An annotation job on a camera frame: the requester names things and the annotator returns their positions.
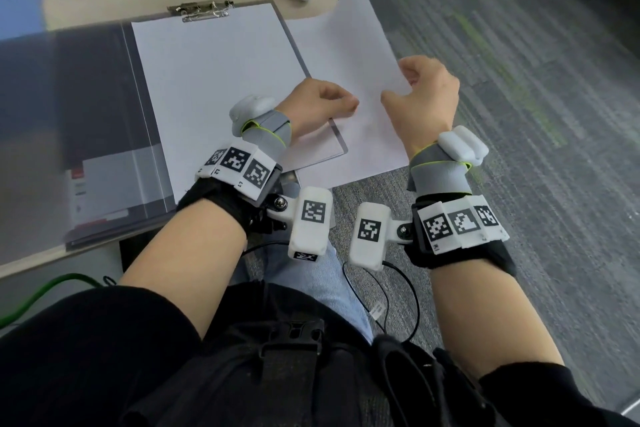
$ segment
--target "person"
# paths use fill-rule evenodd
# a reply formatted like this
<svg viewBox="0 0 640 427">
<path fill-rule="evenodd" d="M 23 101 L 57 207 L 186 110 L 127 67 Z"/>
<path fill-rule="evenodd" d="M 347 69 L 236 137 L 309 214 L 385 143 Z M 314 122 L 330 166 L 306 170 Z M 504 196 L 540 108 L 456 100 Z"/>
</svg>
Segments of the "person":
<svg viewBox="0 0 640 427">
<path fill-rule="evenodd" d="M 460 84 L 436 59 L 399 66 L 412 91 L 381 102 L 412 158 L 451 130 Z M 296 139 L 357 106 L 307 79 L 276 110 Z M 446 348 L 433 358 L 374 338 L 331 245 L 315 264 L 264 248 L 264 281 L 247 282 L 239 212 L 196 200 L 117 286 L 4 336 L 2 425 L 636 425 L 580 394 L 522 288 L 491 260 L 429 270 Z"/>
</svg>

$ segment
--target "gray carpet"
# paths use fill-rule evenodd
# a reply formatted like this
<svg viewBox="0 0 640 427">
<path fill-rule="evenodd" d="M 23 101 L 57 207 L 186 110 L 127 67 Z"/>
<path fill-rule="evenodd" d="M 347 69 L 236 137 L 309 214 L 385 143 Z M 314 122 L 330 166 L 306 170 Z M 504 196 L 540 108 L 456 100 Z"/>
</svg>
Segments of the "gray carpet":
<svg viewBox="0 0 640 427">
<path fill-rule="evenodd" d="M 458 123 L 492 153 L 471 174 L 511 235 L 520 283 L 581 390 L 618 408 L 640 389 L 639 0 L 371 0 L 400 56 L 443 60 L 462 83 Z M 357 206 L 408 217 L 406 170 L 335 190 L 344 258 Z M 391 247 L 419 289 L 416 341 L 440 344 L 428 275 Z M 372 304 L 383 299 L 349 269 Z M 389 330 L 405 337 L 412 294 L 394 271 Z"/>
</svg>

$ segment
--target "black wire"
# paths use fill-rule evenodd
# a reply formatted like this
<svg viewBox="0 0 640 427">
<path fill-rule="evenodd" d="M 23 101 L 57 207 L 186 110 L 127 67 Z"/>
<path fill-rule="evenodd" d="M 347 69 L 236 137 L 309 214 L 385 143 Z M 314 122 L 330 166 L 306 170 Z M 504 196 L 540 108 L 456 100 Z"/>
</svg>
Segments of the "black wire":
<svg viewBox="0 0 640 427">
<path fill-rule="evenodd" d="M 415 291 L 415 287 L 413 286 L 411 280 L 409 280 L 409 277 L 407 277 L 402 270 L 400 270 L 391 262 L 383 261 L 382 264 L 385 267 L 389 267 L 390 269 L 394 269 L 396 272 L 398 272 L 402 276 L 402 278 L 404 278 L 406 283 L 409 284 L 409 287 L 411 287 L 413 297 L 415 298 L 415 309 L 417 311 L 417 317 L 415 319 L 415 327 L 413 328 L 413 331 L 411 331 L 411 334 L 409 334 L 409 337 L 405 340 L 405 342 L 411 341 L 413 339 L 413 336 L 415 336 L 415 334 L 418 332 L 418 327 L 420 326 L 420 301 L 418 300 L 418 293 Z"/>
<path fill-rule="evenodd" d="M 256 250 L 269 245 L 289 245 L 289 242 L 288 241 L 269 241 L 267 243 L 260 243 L 260 245 L 252 246 L 251 248 L 243 252 L 241 257 L 244 257 L 244 255 L 247 255 L 248 253 L 255 252 Z"/>
<path fill-rule="evenodd" d="M 358 295 L 358 293 L 356 292 L 356 290 L 353 288 L 353 286 L 351 285 L 351 280 L 349 280 L 349 277 L 347 277 L 347 271 L 345 269 L 347 265 L 347 262 L 344 262 L 342 264 L 342 275 L 344 275 L 344 278 L 347 281 L 347 284 L 349 284 L 349 287 L 351 288 L 351 292 L 353 292 L 353 295 L 356 296 L 356 299 L 358 300 L 358 302 L 360 302 L 360 304 L 362 304 L 362 306 L 364 307 L 365 310 L 369 311 L 369 308 L 365 305 L 365 303 L 362 301 L 362 299 L 360 299 L 360 296 Z M 380 329 L 382 329 L 382 332 L 384 334 L 387 334 L 387 319 L 389 317 L 389 296 L 387 295 L 387 293 L 385 292 L 385 288 L 382 287 L 382 284 L 380 284 L 380 280 L 378 280 L 371 272 L 369 272 L 367 269 L 364 269 L 364 271 L 366 273 L 368 273 L 373 280 L 376 281 L 376 283 L 378 284 L 378 286 L 380 287 L 380 290 L 382 291 L 383 294 L 385 294 L 385 299 L 387 299 L 387 311 L 385 312 L 385 320 L 384 320 L 384 325 L 381 325 L 377 319 L 374 319 L 374 321 L 376 322 L 376 324 L 378 325 L 378 327 Z"/>
</svg>

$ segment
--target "clipboard clip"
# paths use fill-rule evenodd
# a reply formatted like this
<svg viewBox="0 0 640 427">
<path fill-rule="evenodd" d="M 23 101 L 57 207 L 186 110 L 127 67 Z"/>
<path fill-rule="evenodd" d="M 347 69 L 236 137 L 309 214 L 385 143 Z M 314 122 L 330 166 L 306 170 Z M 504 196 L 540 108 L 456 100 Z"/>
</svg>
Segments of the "clipboard clip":
<svg viewBox="0 0 640 427">
<path fill-rule="evenodd" d="M 233 0 L 203 0 L 202 2 L 185 2 L 180 5 L 171 5 L 167 7 L 167 10 L 172 16 L 182 17 L 182 22 L 192 22 L 227 17 L 229 9 L 233 8 Z"/>
</svg>

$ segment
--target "jeans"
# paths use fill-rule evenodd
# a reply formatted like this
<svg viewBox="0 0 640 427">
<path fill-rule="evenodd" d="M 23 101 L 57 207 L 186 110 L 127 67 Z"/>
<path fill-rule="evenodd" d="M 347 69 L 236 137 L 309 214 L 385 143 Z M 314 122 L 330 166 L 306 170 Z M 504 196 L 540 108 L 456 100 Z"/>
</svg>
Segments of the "jeans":
<svg viewBox="0 0 640 427">
<path fill-rule="evenodd" d="M 268 241 L 288 239 L 286 232 L 277 232 L 268 237 Z M 369 313 L 347 284 L 342 274 L 342 264 L 331 243 L 327 245 L 326 254 L 319 257 L 317 262 L 290 259 L 287 256 L 287 246 L 284 245 L 266 246 L 256 253 L 261 253 L 265 264 L 265 282 L 296 289 L 313 297 L 345 318 L 369 343 L 373 341 Z M 240 260 L 229 285 L 249 280 L 246 264 L 244 260 Z"/>
</svg>

